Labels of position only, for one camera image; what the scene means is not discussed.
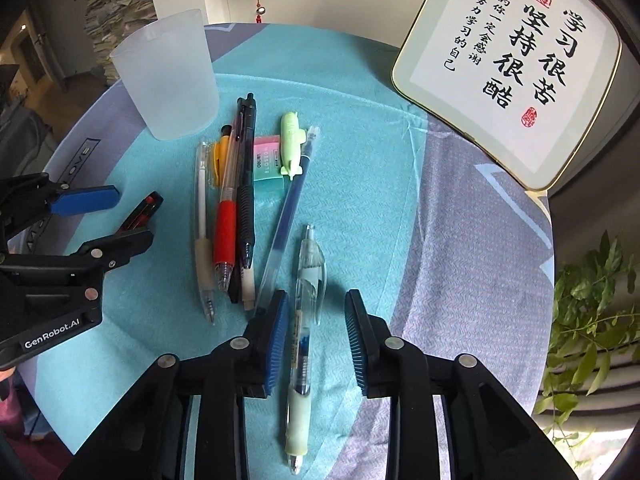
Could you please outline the blue grey tablecloth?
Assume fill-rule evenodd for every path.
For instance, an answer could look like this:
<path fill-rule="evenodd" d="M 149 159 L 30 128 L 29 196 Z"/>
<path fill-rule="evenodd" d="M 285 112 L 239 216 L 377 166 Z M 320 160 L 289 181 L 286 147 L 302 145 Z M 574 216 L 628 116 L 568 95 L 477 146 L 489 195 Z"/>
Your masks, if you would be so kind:
<path fill-rule="evenodd" d="M 305 479 L 381 479 L 388 404 L 356 384 L 344 299 L 360 291 L 393 334 L 431 356 L 477 356 L 526 410 L 535 404 L 551 323 L 553 244 L 546 216 L 485 154 L 390 86 L 396 50 L 311 27 L 212 26 L 220 95 L 215 139 L 252 94 L 257 131 L 297 114 L 319 142 L 296 210 L 278 285 L 295 288 L 299 241 L 314 226 L 326 258 L 326 298 L 311 337 L 312 412 Z M 24 363 L 44 419 L 76 451 L 164 353 L 202 356 L 244 330 L 243 310 L 219 299 L 206 321 L 194 274 L 194 177 L 199 136 L 154 138 L 114 84 L 48 163 L 74 188 L 111 184 L 119 203 L 54 217 L 21 240 L 69 254 L 113 233 L 151 192 L 163 205 L 149 250 L 107 274 L 103 320 Z"/>

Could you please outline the stack of papers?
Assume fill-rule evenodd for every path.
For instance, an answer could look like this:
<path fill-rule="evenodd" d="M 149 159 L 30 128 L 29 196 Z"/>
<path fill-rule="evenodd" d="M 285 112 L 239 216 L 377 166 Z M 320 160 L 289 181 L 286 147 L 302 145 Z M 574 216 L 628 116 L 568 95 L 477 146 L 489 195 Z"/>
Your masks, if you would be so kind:
<path fill-rule="evenodd" d="M 110 86 L 118 78 L 112 51 L 138 28 L 156 20 L 153 0 L 86 0 L 84 29 Z"/>

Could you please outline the calligraphy framed board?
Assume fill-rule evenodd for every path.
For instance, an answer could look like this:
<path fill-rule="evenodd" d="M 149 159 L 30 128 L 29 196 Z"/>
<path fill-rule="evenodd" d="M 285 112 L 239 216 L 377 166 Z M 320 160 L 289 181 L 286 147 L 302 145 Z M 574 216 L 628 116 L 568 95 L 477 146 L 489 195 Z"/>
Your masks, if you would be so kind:
<path fill-rule="evenodd" d="M 586 140 L 621 56 L 591 0 L 424 0 L 392 83 L 542 191 Z"/>

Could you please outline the red grip pen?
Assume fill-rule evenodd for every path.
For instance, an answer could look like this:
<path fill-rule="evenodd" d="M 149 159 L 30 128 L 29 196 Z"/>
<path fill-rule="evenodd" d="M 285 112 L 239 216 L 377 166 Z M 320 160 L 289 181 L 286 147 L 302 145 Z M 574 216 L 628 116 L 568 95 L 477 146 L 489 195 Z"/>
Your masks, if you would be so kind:
<path fill-rule="evenodd" d="M 240 110 L 236 112 L 236 118 L 230 132 L 217 210 L 214 267 L 217 275 L 217 287 L 221 292 L 228 292 L 236 259 L 236 190 L 239 179 L 238 166 L 243 135 L 243 115 L 244 113 Z"/>

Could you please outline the orange black pen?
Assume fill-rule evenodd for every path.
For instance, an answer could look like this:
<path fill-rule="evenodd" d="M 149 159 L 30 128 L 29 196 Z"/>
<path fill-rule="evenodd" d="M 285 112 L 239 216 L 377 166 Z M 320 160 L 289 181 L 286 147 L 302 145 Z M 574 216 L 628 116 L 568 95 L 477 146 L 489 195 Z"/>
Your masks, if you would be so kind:
<path fill-rule="evenodd" d="M 212 147 L 210 164 L 212 165 L 212 182 L 215 188 L 220 188 L 222 180 L 224 180 L 231 133 L 232 125 L 223 125 L 220 130 L 220 139 Z"/>

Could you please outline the clear pen green grip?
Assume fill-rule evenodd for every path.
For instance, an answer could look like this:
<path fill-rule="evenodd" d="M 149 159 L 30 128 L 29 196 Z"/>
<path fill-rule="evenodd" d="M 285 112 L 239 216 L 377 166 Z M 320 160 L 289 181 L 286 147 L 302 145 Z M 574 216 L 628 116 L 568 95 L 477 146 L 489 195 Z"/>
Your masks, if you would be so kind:
<path fill-rule="evenodd" d="M 299 474 L 308 453 L 312 404 L 311 332 L 320 323 L 320 308 L 326 294 L 326 258 L 316 240 L 316 229 L 305 228 L 300 241 L 294 297 L 294 318 L 285 454 L 291 474 Z"/>

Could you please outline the clear pen white grip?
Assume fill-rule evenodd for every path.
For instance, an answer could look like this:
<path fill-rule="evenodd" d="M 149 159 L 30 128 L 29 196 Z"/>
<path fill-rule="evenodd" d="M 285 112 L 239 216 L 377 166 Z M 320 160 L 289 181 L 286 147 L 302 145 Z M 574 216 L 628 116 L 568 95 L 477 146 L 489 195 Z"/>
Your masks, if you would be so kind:
<path fill-rule="evenodd" d="M 195 240 L 194 263 L 198 293 L 204 316 L 210 324 L 215 319 L 214 268 L 212 263 L 212 242 L 207 236 L 207 162 L 208 145 L 201 141 L 196 149 L 195 159 Z"/>

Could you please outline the red black pen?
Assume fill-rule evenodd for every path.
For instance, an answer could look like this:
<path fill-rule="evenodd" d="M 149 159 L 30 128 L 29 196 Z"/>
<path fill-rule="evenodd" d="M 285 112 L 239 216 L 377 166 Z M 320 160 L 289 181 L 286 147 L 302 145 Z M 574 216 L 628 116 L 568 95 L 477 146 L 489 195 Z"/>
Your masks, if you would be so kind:
<path fill-rule="evenodd" d="M 144 228 L 162 206 L 164 199 L 160 193 L 152 192 L 146 196 L 117 229 L 116 234 Z"/>

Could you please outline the blue ink capped pen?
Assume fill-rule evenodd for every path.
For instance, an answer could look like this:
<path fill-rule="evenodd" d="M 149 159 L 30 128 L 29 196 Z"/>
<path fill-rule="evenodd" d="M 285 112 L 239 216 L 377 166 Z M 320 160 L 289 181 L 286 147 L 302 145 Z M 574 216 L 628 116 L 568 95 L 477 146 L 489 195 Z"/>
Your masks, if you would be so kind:
<path fill-rule="evenodd" d="M 277 229 L 273 235 L 265 270 L 262 274 L 262 281 L 258 289 L 255 316 L 262 316 L 267 312 L 271 297 L 276 290 L 280 266 L 286 245 L 288 244 L 288 239 L 291 235 L 293 221 L 300 196 L 302 195 L 312 155 L 314 154 L 314 148 L 318 144 L 320 134 L 321 129 L 319 126 L 311 126 L 307 131 L 307 141 L 303 145 L 302 154 L 300 155 L 300 166 L 302 166 L 303 173 L 295 176 L 291 185 L 288 187 Z"/>

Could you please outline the pink green eraser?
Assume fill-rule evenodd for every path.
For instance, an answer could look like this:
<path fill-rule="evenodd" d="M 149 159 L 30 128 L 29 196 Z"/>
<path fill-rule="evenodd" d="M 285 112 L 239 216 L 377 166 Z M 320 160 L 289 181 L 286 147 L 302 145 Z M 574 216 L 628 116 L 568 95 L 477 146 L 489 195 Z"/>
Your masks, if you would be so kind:
<path fill-rule="evenodd" d="M 254 181 L 265 182 L 280 177 L 280 136 L 258 136 L 254 142 Z"/>

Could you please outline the frosted plastic cup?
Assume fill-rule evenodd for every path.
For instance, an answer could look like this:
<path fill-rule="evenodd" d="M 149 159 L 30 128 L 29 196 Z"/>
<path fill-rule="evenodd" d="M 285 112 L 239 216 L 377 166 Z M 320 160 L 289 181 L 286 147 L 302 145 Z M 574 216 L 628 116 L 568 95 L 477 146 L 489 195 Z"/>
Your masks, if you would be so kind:
<path fill-rule="evenodd" d="M 143 26 L 110 58 L 154 138 L 190 136 L 216 118 L 219 94 L 200 10 Z"/>

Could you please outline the green potted plant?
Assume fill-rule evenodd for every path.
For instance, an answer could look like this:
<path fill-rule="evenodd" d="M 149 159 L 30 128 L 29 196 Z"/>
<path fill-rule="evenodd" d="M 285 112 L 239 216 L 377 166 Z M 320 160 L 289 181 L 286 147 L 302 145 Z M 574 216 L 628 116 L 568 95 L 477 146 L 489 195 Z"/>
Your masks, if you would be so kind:
<path fill-rule="evenodd" d="M 639 263 L 608 233 L 556 274 L 534 416 L 565 452 L 607 420 L 639 418 Z"/>

